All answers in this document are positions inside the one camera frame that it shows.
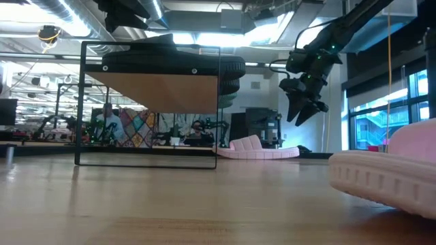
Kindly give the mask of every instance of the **glass window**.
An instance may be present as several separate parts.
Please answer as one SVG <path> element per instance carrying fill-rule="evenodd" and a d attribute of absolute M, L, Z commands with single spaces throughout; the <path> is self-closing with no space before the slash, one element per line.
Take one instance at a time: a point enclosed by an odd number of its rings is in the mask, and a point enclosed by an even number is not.
<path fill-rule="evenodd" d="M 412 74 L 409 77 L 411 96 L 417 97 L 429 93 L 429 81 L 427 80 L 427 70 Z"/>
<path fill-rule="evenodd" d="M 386 110 L 371 112 L 355 117 L 356 149 L 367 150 L 368 146 L 386 143 L 388 113 Z M 389 138 L 402 126 L 409 124 L 407 106 L 391 108 L 389 115 Z"/>
<path fill-rule="evenodd" d="M 424 101 L 418 104 L 419 121 L 428 120 L 430 118 L 429 102 Z"/>
<path fill-rule="evenodd" d="M 402 101 L 407 99 L 407 88 L 403 88 L 399 91 L 393 92 L 390 95 L 386 95 L 385 97 L 376 99 L 374 101 L 365 103 L 363 105 L 359 105 L 358 107 L 354 108 L 353 112 L 359 112 L 361 110 L 370 109 L 370 108 L 377 108 L 379 106 L 387 105 L 390 101 L 391 103 Z"/>

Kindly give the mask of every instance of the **window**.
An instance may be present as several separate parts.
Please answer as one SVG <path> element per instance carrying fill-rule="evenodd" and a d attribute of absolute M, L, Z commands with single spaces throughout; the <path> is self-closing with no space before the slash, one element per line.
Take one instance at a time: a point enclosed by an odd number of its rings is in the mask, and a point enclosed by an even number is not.
<path fill-rule="evenodd" d="M 427 95 L 429 93 L 429 81 L 427 80 L 427 70 L 409 76 L 411 97 Z"/>
<path fill-rule="evenodd" d="M 368 146 L 378 146 L 386 143 L 386 134 L 389 138 L 404 125 L 409 124 L 409 111 L 407 106 L 390 109 L 389 132 L 388 112 L 380 110 L 361 114 L 355 117 L 356 149 L 366 150 Z"/>
<path fill-rule="evenodd" d="M 397 92 L 393 92 L 390 95 L 386 95 L 385 97 L 376 99 L 374 101 L 365 103 L 363 105 L 359 105 L 358 107 L 353 109 L 353 112 L 359 112 L 361 110 L 369 109 L 369 108 L 377 108 L 379 106 L 387 105 L 390 101 L 391 103 L 402 101 L 407 99 L 407 88 L 403 88 Z"/>
<path fill-rule="evenodd" d="M 405 125 L 429 119 L 427 71 L 410 75 L 407 82 L 409 89 L 402 84 L 402 89 L 390 95 L 352 108 L 349 114 L 350 149 L 367 150 L 368 146 L 386 144 L 387 133 L 390 138 Z"/>
<path fill-rule="evenodd" d="M 430 118 L 429 102 L 421 102 L 418 104 L 419 121 L 428 120 Z"/>

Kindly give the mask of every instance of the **computer screen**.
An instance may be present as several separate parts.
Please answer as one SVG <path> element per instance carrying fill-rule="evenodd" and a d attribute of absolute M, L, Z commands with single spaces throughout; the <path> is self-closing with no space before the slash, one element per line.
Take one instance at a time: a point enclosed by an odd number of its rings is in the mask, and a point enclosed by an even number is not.
<path fill-rule="evenodd" d="M 17 99 L 0 99 L 0 125 L 15 125 Z"/>

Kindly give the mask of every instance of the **pink object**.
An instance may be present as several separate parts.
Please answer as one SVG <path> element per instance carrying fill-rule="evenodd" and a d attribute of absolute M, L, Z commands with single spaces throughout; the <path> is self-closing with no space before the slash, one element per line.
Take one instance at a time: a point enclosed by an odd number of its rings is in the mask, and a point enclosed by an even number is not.
<path fill-rule="evenodd" d="M 218 155 L 230 159 L 286 159 L 298 157 L 298 147 L 286 149 L 263 149 L 259 137 L 252 135 L 239 140 L 232 140 L 230 148 L 218 148 Z"/>
<path fill-rule="evenodd" d="M 335 189 L 436 219 L 436 119 L 399 129 L 388 154 L 350 150 L 328 160 Z"/>
<path fill-rule="evenodd" d="M 369 151 L 373 151 L 373 152 L 378 152 L 379 151 L 379 147 L 378 146 L 368 146 L 368 150 Z"/>

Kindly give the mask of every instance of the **colorful patchwork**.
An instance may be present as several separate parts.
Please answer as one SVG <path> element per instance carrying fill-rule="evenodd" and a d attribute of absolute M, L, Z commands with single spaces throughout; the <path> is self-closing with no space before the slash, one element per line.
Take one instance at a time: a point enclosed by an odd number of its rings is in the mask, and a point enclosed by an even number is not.
<path fill-rule="evenodd" d="M 156 114 L 148 110 L 137 112 L 130 108 L 120 109 L 125 137 L 118 140 L 120 147 L 150 148 L 153 145 Z"/>
<path fill-rule="evenodd" d="M 145 122 L 142 120 L 142 118 L 140 117 L 140 115 L 135 116 L 135 118 L 133 119 L 133 125 L 134 125 L 136 131 L 137 131 L 138 129 L 140 129 L 141 126 L 142 126 L 144 123 L 145 123 Z"/>

